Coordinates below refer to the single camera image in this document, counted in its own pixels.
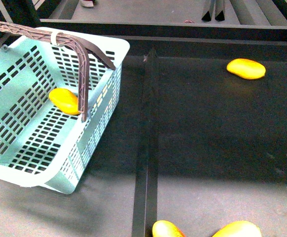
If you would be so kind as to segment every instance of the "white zip tie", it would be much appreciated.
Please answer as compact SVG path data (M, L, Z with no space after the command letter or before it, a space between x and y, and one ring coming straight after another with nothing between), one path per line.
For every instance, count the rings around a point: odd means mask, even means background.
M53 31L51 33L51 36L50 36L50 40L51 40L51 43L54 45L54 46L57 46L57 47L63 47L62 44L57 44L57 41L56 41L56 37L59 33L62 33L60 31Z

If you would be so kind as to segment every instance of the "fruit in basket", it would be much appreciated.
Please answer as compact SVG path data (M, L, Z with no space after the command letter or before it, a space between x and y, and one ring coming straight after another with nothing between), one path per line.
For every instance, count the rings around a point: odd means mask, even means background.
M70 90L55 88L49 95L51 102L67 115L78 115L78 98Z
M265 76L265 67L253 60L237 58L227 65L227 70L243 79L259 79Z
M152 227L153 237L185 237L183 232L170 221L157 221Z
M262 237L262 234L255 224L249 221L236 221L223 227L213 237Z

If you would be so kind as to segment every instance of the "basket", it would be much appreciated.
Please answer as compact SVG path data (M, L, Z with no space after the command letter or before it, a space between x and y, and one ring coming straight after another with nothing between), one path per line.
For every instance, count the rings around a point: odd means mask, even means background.
M0 48L0 179L71 194L119 100L129 43L4 22L0 31L22 35ZM51 103L56 87L78 95L79 116Z

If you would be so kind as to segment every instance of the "basket handle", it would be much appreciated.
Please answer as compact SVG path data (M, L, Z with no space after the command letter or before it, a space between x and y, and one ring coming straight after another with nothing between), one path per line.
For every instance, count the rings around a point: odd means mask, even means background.
M17 36L26 36L32 40L51 43L52 32L43 31L27 26L0 21L0 32L11 33ZM112 61L93 43L80 37L58 33L56 43L65 45L77 53L79 61L78 82L78 110L82 114L82 122L87 119L88 111L88 88L90 78L90 61L88 53L92 53L101 63L109 69L115 70Z

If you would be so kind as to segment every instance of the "light blue basket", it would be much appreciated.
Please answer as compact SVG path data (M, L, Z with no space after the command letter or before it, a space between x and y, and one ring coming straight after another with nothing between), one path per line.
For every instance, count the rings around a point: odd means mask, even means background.
M68 116L48 99L56 87L77 94L78 61L74 51L26 37L20 37L8 51L0 49L0 179L70 194L117 105L122 61L129 43L62 32L94 43L116 70L107 69L89 55L88 119L82 122L81 115Z

